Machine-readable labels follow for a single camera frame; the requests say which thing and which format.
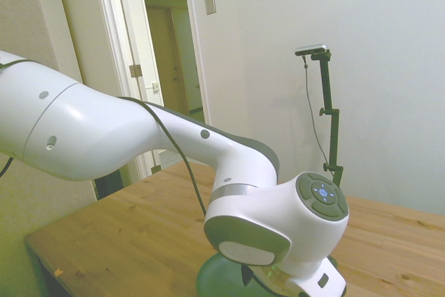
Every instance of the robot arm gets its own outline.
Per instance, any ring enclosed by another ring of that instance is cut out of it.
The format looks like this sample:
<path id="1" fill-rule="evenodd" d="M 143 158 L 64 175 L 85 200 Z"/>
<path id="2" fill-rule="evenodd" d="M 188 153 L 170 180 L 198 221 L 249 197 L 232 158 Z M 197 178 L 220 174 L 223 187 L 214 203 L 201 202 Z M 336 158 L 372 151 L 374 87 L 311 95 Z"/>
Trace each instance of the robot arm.
<path id="1" fill-rule="evenodd" d="M 0 59 L 20 58 L 0 51 Z M 344 279 L 326 260 L 348 222 L 335 184 L 303 173 L 278 186 L 278 159 L 266 145 L 148 106 L 186 156 L 216 171 L 204 231 L 217 250 L 251 266 L 279 294 L 341 296 Z M 0 152 L 63 179 L 87 180 L 155 149 L 176 151 L 142 106 L 38 63 L 0 70 Z M 272 281 L 272 271 L 285 280 Z"/>

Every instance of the door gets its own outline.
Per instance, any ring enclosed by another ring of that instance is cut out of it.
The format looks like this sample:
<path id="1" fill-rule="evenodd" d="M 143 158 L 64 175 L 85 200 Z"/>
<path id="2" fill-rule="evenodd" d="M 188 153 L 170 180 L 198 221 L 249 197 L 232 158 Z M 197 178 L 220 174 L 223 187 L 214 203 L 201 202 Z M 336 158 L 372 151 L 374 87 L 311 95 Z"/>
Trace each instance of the door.
<path id="1" fill-rule="evenodd" d="M 184 76 L 170 8 L 147 8 L 156 68 L 165 107 L 188 115 Z"/>

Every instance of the doorway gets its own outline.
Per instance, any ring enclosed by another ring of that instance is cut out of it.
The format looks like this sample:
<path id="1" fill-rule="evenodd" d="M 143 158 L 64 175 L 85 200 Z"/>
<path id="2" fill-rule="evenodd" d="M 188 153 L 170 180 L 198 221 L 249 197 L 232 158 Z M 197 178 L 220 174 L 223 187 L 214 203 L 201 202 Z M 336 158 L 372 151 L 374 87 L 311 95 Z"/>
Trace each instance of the doorway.
<path id="1" fill-rule="evenodd" d="M 165 107 L 204 122 L 187 0 L 144 0 Z M 153 83 L 145 81 L 146 89 Z"/>

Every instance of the tabletop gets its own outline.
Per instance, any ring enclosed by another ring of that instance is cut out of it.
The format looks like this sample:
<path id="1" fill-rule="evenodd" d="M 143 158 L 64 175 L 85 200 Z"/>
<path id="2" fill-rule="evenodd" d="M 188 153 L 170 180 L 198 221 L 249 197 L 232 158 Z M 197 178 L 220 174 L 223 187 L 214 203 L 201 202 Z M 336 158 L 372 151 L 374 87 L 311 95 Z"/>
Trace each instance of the tabletop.
<path id="1" fill-rule="evenodd" d="M 192 163 L 204 203 L 214 171 Z M 332 255 L 347 297 L 445 296 L 445 216 L 346 197 L 350 220 Z M 197 297 L 216 253 L 184 163 L 26 237 L 72 296 Z"/>

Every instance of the cable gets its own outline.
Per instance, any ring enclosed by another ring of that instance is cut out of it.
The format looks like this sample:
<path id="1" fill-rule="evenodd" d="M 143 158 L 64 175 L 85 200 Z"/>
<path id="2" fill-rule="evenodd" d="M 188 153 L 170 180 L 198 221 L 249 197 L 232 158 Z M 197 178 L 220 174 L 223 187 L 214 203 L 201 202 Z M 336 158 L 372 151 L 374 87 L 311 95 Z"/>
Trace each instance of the cable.
<path id="1" fill-rule="evenodd" d="M 143 101 L 140 101 L 138 99 L 134 99 L 133 97 L 119 97 L 120 99 L 123 100 L 129 100 L 132 102 L 135 102 L 137 104 L 139 104 L 140 106 L 142 106 L 146 111 L 148 111 L 153 118 L 156 120 L 156 122 L 159 124 L 159 126 L 162 128 L 162 130 L 164 131 L 164 133 L 166 134 L 166 136 L 168 137 L 168 139 L 170 139 L 170 142 L 172 142 L 173 146 L 176 148 L 176 150 L 178 151 L 178 153 L 181 155 L 182 159 L 184 160 L 184 163 L 186 163 L 187 169 L 188 169 L 188 173 L 190 174 L 190 178 L 192 179 L 192 183 L 193 183 L 193 188 L 195 189 L 195 193 L 197 196 L 197 200 L 200 203 L 201 206 L 201 210 L 202 213 L 204 214 L 204 216 L 206 216 L 206 208 L 204 206 L 204 203 L 202 201 L 201 195 L 200 195 L 200 190 L 197 187 L 196 184 L 196 180 L 195 180 L 195 176 L 193 175 L 193 171 L 192 168 L 190 166 L 190 164 L 188 163 L 187 157 L 186 155 L 182 152 L 181 148 L 179 147 L 179 145 L 176 143 L 176 141 L 174 140 L 174 138 L 172 137 L 172 135 L 170 134 L 170 132 L 168 132 L 167 128 L 165 127 L 165 125 L 162 123 L 161 119 L 159 118 L 159 116 Z"/>
<path id="2" fill-rule="evenodd" d="M 318 147 L 320 148 L 321 153 L 323 154 L 323 157 L 325 158 L 326 165 L 328 166 L 329 163 L 327 162 L 326 154 L 325 154 L 325 152 L 323 151 L 323 148 L 321 147 L 320 140 L 318 139 L 317 130 L 316 130 L 316 128 L 315 128 L 314 112 L 312 111 L 311 100 L 310 100 L 310 98 L 309 98 L 309 89 L 308 89 L 308 87 L 307 87 L 307 68 L 308 68 L 308 65 L 306 64 L 306 57 L 305 57 L 305 56 L 303 56 L 303 61 L 305 62 L 306 96 L 307 96 L 307 102 L 308 102 L 308 104 L 309 104 L 309 110 L 311 111 L 312 128 L 314 129 L 315 139 L 317 140 Z"/>
<path id="3" fill-rule="evenodd" d="M 0 177 L 3 177 L 3 174 L 6 173 L 6 171 L 8 170 L 9 166 L 11 165 L 11 163 L 13 162 L 14 158 L 9 158 L 8 162 L 6 163 L 5 167 L 3 167 L 3 170 L 1 170 L 0 172 Z"/>

